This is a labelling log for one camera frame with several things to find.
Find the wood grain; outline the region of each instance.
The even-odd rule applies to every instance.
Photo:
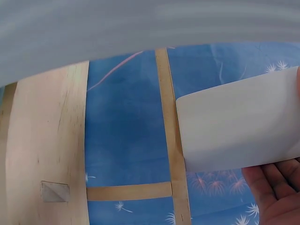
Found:
[[[167,50],[156,49],[155,57],[163,107],[176,225],[191,225],[186,170]]]
[[[7,137],[11,225],[88,225],[84,119],[88,62],[18,82]],[[69,202],[44,203],[40,182],[68,184]]]
[[[124,201],[170,196],[172,196],[170,182],[87,188],[89,201]]]
[[[17,83],[7,85],[4,90],[0,114],[0,224],[8,224],[5,159],[8,127]]]

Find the balsa wood stick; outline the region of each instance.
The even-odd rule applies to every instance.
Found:
[[[155,50],[176,225],[191,225],[188,188],[172,76],[166,49]]]

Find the dandelion print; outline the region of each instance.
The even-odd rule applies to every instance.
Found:
[[[271,73],[276,71],[276,66],[274,64],[270,64],[268,65],[267,69],[266,69],[266,73]]]
[[[284,61],[279,61],[279,62],[277,63],[277,66],[278,66],[278,68],[279,68],[280,70],[282,70],[282,69],[287,69],[287,63],[284,62]]]
[[[96,178],[96,177],[94,177],[94,176],[88,176],[88,173],[86,172],[85,173],[85,182],[88,182],[89,178]]]
[[[247,225],[249,223],[249,220],[247,219],[246,216],[240,216],[239,218],[236,218],[236,222],[233,225]]]
[[[119,212],[120,212],[121,210],[124,210],[124,211],[126,211],[126,212],[132,212],[132,211],[130,211],[130,210],[127,210],[127,209],[123,208],[123,206],[124,206],[124,203],[123,203],[123,202],[119,202],[119,203],[115,204],[115,207],[116,207],[116,209],[117,209]]]
[[[259,214],[259,209],[256,204],[251,203],[251,206],[248,206],[249,210],[247,213],[250,213],[249,215],[254,215],[254,218]]]
[[[242,194],[247,187],[246,181],[244,178],[240,178],[231,185],[230,193],[232,194]]]
[[[224,193],[224,183],[220,180],[213,181],[208,186],[209,195],[222,195]]]
[[[165,219],[165,220],[168,221],[171,225],[176,225],[174,213],[169,213],[169,215],[167,216],[167,219]]]
[[[205,181],[201,178],[201,176],[195,173],[195,177],[192,179],[192,187],[200,189],[201,192],[204,192],[205,186]]]
[[[230,171],[230,172],[228,173],[228,176],[226,177],[226,181],[227,181],[228,183],[231,183],[231,182],[234,182],[234,181],[237,181],[237,180],[238,180],[238,179],[237,179],[235,173],[234,173],[233,171]]]

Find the pink streak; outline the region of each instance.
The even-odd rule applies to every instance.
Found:
[[[120,62],[118,65],[116,65],[114,68],[112,68],[98,83],[96,83],[94,86],[90,87],[87,91],[92,90],[93,88],[97,87],[99,84],[101,84],[113,71],[118,69],[119,67],[123,66],[125,63],[127,63],[129,60],[133,59],[135,56],[141,54],[143,51],[137,52],[128,58],[124,59],[122,62]]]

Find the finger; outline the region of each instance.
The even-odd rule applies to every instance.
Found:
[[[260,211],[266,210],[277,201],[260,166],[242,168],[242,173]]]
[[[296,191],[300,191],[300,163],[296,159],[290,159],[275,163],[276,167],[293,186]]]
[[[296,194],[296,191],[286,182],[284,176],[274,164],[262,165],[262,171],[278,200]]]

